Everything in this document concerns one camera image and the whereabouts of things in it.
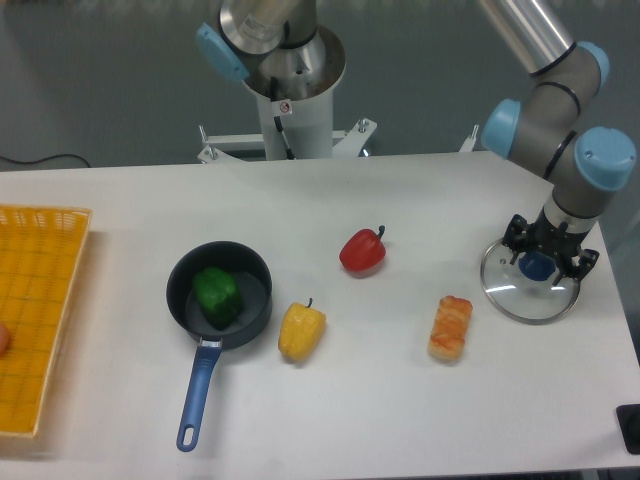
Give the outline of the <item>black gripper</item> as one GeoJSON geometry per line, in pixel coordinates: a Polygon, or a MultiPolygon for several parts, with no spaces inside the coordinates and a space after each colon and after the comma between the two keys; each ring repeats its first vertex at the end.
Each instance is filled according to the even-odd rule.
{"type": "Polygon", "coordinates": [[[585,233],[570,233],[562,222],[560,227],[547,219],[537,219],[533,224],[519,214],[510,220],[501,244],[511,252],[510,265],[514,265],[521,254],[538,252],[554,259],[558,273],[552,281],[557,286],[563,279],[572,279],[578,284],[595,267],[599,252],[580,250],[585,233]]]}

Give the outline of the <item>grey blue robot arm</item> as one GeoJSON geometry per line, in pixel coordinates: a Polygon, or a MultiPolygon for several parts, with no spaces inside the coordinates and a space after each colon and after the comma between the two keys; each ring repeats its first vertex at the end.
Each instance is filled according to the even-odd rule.
{"type": "MultiPolygon", "coordinates": [[[[598,127],[573,130],[609,75],[605,52],[576,42],[543,1],[485,1],[485,15],[535,87],[524,102],[491,113],[482,145],[549,181],[534,222],[514,217],[502,238],[529,280],[582,280],[598,253],[581,244],[636,163],[633,142],[598,127]]],[[[341,42],[316,19],[312,1],[225,1],[196,33],[204,58],[255,95],[268,159],[357,154],[361,127],[333,136],[333,88],[345,70],[341,42]]]]}

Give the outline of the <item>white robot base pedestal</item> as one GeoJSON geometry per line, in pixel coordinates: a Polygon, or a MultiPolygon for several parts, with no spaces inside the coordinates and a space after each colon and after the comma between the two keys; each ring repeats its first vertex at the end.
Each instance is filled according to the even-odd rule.
{"type": "Polygon", "coordinates": [[[356,158],[378,127],[367,117],[347,130],[333,128],[333,91],[345,71],[345,52],[337,37],[324,27],[294,49],[273,49],[263,68],[249,72],[211,26],[196,33],[203,56],[225,78],[245,86],[256,100],[261,132],[209,136],[199,128],[203,164],[235,162],[242,152],[263,153],[267,160],[356,158]]]}

